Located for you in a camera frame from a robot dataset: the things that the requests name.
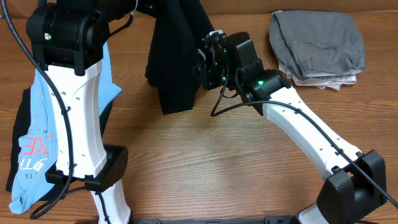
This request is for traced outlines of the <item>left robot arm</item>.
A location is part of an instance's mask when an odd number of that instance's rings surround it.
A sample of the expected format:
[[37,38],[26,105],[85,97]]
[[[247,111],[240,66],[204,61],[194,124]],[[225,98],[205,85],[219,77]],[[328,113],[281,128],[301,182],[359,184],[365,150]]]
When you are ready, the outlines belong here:
[[132,223],[123,192],[124,146],[104,144],[99,82],[109,23],[132,14],[134,0],[45,2],[29,17],[27,34],[39,72],[48,83],[58,138],[57,161],[47,182],[68,190],[74,180],[91,192],[100,223]]

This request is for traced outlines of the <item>black t-shirt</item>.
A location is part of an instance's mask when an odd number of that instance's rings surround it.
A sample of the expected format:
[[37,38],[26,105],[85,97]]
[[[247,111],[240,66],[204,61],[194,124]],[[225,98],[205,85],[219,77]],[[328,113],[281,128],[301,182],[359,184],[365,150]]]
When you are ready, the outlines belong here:
[[163,114],[193,108],[200,81],[192,68],[200,63],[202,38],[213,30],[199,0],[159,2],[145,77],[158,89]]

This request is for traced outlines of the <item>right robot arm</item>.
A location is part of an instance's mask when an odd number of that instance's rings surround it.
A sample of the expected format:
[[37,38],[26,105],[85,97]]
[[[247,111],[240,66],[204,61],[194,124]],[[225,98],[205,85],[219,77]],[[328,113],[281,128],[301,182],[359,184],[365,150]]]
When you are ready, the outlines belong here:
[[233,90],[276,124],[311,160],[323,180],[314,203],[295,215],[267,216],[266,223],[364,223],[388,199],[386,165],[363,153],[325,124],[278,70],[265,69],[247,32],[214,30],[201,39],[196,68],[204,89]]

